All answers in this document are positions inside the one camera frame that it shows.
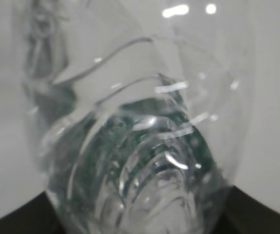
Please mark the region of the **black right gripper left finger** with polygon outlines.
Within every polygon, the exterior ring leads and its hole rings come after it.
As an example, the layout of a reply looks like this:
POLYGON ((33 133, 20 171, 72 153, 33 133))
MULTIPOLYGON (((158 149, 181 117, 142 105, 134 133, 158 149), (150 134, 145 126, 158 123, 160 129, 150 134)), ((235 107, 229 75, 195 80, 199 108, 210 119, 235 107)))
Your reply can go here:
POLYGON ((44 192, 0 218, 0 234, 60 234, 62 225, 44 192))

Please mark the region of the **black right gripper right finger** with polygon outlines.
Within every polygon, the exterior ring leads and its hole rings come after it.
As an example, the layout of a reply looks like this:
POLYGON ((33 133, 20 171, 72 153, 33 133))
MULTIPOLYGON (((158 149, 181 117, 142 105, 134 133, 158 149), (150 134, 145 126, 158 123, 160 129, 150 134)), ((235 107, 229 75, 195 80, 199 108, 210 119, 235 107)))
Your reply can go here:
POLYGON ((219 234, 280 234, 280 213, 233 187, 217 223, 219 234))

